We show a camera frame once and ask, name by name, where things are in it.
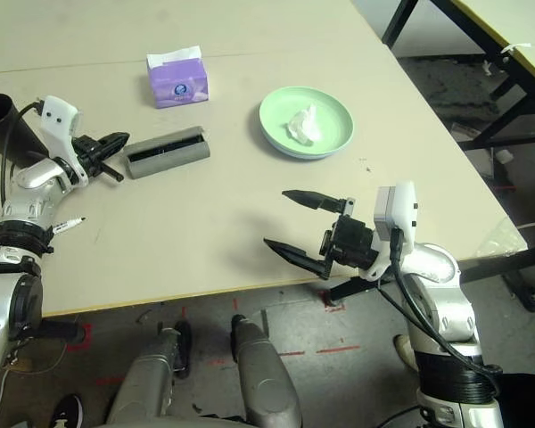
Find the black shoe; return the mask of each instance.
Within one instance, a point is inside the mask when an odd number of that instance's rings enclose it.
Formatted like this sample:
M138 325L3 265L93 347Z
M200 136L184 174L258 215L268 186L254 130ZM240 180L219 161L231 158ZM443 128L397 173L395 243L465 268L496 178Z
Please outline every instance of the black shoe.
M50 428L80 428L83 422L81 399L75 394L66 395L57 403Z
M178 321L175 330L178 337L178 353L175 358L175 375L178 379L186 379L190 374L190 350L193 347L193 332L187 321Z

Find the shoe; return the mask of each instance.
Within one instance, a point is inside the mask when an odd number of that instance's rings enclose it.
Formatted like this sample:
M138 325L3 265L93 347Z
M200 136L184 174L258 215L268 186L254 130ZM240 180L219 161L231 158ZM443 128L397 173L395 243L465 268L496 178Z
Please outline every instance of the shoe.
M175 358L175 376L186 379L190 374L190 351L193 347L193 332L187 321L178 321L174 329L180 333L178 337L178 353Z
M416 365L416 357L414 350L410 344L410 338L406 334L399 334L392 339L394 349L399 354L400 359L404 364L418 373L418 366Z
M70 394L57 403L52 414L50 428L80 428L83 422L83 405L81 399Z

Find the pen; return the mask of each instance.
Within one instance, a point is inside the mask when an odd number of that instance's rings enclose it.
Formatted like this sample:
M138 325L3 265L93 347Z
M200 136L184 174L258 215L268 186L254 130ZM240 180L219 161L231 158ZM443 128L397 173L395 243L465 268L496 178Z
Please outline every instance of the pen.
M66 230L70 230L72 227L77 226L79 223L81 223L83 220L85 220L85 217L82 218L74 218L72 220L64 221L63 223L60 223L59 225L56 225L53 227L53 234L57 235L61 232L65 232Z

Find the crumpled tissue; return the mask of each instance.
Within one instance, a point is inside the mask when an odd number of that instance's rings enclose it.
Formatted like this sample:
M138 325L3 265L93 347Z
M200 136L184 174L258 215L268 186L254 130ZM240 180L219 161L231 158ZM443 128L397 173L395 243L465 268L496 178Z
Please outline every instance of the crumpled tissue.
M298 111L287 123L291 136L304 145L312 145L321 140L321 130L316 122L317 107L310 104L305 110Z

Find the white wall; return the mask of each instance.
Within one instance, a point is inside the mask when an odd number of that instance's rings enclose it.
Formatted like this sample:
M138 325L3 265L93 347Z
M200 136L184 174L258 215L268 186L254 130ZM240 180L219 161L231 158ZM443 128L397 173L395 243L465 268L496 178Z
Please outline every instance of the white wall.
M353 0L381 37L399 0ZM482 50L429 0L419 0L392 48L396 56L480 54Z

